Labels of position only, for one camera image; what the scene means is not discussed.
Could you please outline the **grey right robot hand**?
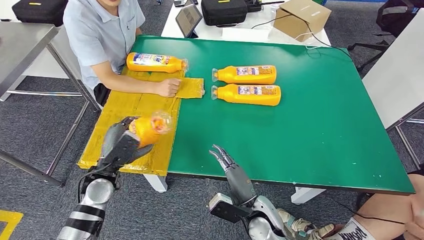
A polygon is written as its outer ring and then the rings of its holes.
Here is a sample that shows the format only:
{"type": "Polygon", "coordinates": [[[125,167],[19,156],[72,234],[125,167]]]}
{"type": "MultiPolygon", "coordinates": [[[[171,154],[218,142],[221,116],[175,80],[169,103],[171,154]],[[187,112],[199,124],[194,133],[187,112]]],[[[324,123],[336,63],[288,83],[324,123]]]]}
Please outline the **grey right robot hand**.
{"type": "Polygon", "coordinates": [[[209,150],[209,153],[215,157],[224,170],[236,205],[251,207],[257,197],[251,179],[224,148],[216,144],[213,144],[212,147],[217,151],[209,150]]]}

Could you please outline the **person's right hand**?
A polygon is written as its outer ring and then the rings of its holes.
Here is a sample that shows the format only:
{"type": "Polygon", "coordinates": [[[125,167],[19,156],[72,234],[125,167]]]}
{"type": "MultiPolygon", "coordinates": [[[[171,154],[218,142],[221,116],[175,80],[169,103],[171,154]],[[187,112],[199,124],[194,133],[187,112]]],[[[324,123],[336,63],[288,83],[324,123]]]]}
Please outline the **person's right hand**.
{"type": "Polygon", "coordinates": [[[152,93],[166,98],[173,98],[179,92],[180,86],[180,79],[167,78],[161,82],[156,82],[152,93]]]}

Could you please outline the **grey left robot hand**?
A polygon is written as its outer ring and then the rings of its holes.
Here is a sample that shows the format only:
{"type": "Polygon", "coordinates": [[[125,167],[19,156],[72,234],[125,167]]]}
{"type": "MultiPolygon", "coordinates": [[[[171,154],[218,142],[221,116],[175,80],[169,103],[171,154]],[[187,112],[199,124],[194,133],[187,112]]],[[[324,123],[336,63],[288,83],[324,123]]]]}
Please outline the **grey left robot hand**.
{"type": "Polygon", "coordinates": [[[130,131],[130,123],[136,119],[137,117],[127,116],[107,130],[97,161],[98,168],[107,166],[107,171],[118,171],[152,150],[153,144],[140,147],[141,138],[130,131]]]}

